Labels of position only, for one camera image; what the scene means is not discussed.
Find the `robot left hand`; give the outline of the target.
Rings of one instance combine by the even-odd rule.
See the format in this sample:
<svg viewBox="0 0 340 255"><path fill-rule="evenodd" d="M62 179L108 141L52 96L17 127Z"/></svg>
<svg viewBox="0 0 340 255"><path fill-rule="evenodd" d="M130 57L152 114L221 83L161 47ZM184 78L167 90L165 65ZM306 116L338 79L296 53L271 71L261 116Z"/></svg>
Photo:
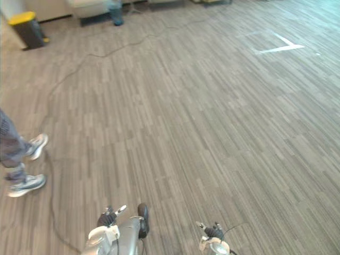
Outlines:
<svg viewBox="0 0 340 255"><path fill-rule="evenodd" d="M127 208L127 205L120 206L116 211L114 211L111 205L108 205L105 211L99 216L97 220L97 227L106 226L110 227L116 224L117 217L123 213Z"/></svg>

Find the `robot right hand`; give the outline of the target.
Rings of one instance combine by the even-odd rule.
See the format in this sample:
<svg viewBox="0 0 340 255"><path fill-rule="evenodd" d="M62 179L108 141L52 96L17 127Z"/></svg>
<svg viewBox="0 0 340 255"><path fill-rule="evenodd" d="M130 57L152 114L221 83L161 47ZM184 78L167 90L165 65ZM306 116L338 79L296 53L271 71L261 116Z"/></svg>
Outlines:
<svg viewBox="0 0 340 255"><path fill-rule="evenodd" d="M204 223L199 221L196 221L195 223L199 228L201 228L205 232L205 234L209 238L216 237L220 240L224 239L224 233L220 223L215 222L212 227L208 227Z"/></svg>

